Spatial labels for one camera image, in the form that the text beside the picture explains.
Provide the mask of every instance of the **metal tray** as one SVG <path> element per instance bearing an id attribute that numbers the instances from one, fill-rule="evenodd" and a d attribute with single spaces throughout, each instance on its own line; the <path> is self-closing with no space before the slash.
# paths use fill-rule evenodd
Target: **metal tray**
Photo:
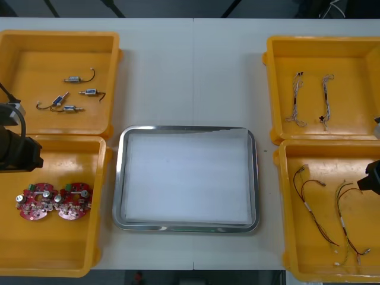
<path id="1" fill-rule="evenodd" d="M 168 220 L 146 220 L 127 218 L 125 214 L 124 201 L 128 199 L 128 191 L 126 189 L 127 180 L 131 176 L 131 170 L 128 168 L 128 140 L 133 134 L 136 135 L 179 135 L 179 134 L 206 134 L 217 131 L 240 130 L 246 131 L 247 136 L 247 213 L 249 223 L 223 223 L 223 222 L 204 222 L 204 221 L 168 221 Z M 235 195 L 235 190 L 232 189 L 232 195 Z M 257 227 L 259 222 L 258 208 L 258 168 L 257 168 L 257 152 L 254 136 L 245 128 L 237 127 L 214 127 L 214 126 L 131 126 L 124 130 L 120 137 L 118 161 L 116 165 L 116 181 L 115 194 L 113 199 L 112 215 L 114 223 L 124 230 L 153 230 L 153 231 L 176 231 L 176 232 L 219 232 L 219 233 L 244 233 L 250 232 Z"/>

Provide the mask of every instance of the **white table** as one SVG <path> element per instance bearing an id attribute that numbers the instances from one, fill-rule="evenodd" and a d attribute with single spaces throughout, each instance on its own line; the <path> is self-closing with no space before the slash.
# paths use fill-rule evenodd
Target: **white table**
<path id="1" fill-rule="evenodd" d="M 116 155 L 103 190 L 95 268 L 279 270 L 284 250 L 270 103 L 261 55 L 274 34 L 380 36 L 380 20 L 2 18 L 0 30 L 116 31 L 119 65 L 114 150 L 130 125 L 243 126 L 256 138 L 259 227 L 245 235 L 126 232 L 111 217 Z"/>

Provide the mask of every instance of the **green component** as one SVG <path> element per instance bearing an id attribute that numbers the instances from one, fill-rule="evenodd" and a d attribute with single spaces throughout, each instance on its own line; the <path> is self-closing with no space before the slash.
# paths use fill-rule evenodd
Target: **green component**
<path id="1" fill-rule="evenodd" d="M 28 190 L 29 190 L 30 192 L 34 192 L 34 191 L 36 190 L 36 186 L 35 186 L 34 184 L 29 184 L 29 186 L 28 186 Z"/>
<path id="2" fill-rule="evenodd" d="M 71 184 L 66 184 L 66 188 L 65 188 L 65 190 L 66 190 L 67 192 L 71 192 L 71 188 L 72 188 Z"/>

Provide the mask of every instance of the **white paper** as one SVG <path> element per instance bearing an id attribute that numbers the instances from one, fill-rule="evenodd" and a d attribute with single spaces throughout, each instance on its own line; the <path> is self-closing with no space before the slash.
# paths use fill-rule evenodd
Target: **white paper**
<path id="1" fill-rule="evenodd" d="M 131 134 L 127 220 L 249 224 L 248 133 Z"/>

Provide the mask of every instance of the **circuit board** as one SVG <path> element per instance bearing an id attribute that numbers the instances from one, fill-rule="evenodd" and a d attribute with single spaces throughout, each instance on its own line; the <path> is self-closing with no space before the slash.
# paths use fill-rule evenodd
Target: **circuit board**
<path id="1" fill-rule="evenodd" d="M 63 219 L 76 220 L 91 209 L 92 197 L 93 190 L 88 184 L 68 184 L 54 197 L 54 207 Z"/>
<path id="2" fill-rule="evenodd" d="M 29 185 L 23 194 L 16 197 L 16 207 L 20 210 L 20 216 L 26 220 L 40 220 L 54 209 L 52 197 L 57 190 L 48 183 Z"/>

